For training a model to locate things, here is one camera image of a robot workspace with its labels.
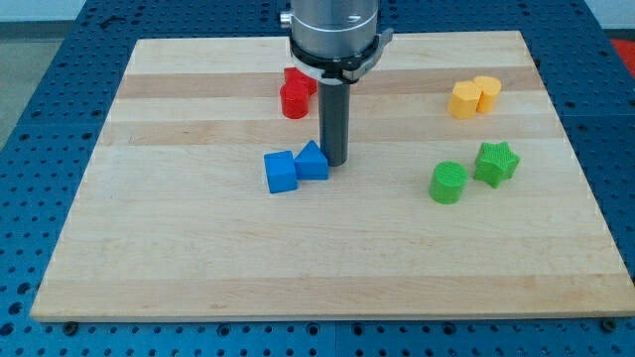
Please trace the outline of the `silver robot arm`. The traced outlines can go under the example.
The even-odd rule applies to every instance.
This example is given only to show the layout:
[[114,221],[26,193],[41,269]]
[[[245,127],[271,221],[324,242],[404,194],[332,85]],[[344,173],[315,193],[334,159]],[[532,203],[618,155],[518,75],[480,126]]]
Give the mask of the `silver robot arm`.
[[317,81],[319,147],[331,167],[347,160],[350,87],[392,40],[377,32],[378,17],[377,0],[292,0],[279,15],[295,66]]

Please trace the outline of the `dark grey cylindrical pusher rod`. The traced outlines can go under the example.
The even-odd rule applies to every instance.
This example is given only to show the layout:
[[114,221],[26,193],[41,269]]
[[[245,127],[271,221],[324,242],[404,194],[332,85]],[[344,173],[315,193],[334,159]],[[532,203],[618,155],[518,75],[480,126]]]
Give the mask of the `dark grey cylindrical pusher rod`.
[[320,150],[330,167],[347,160],[350,86],[318,85],[318,119]]

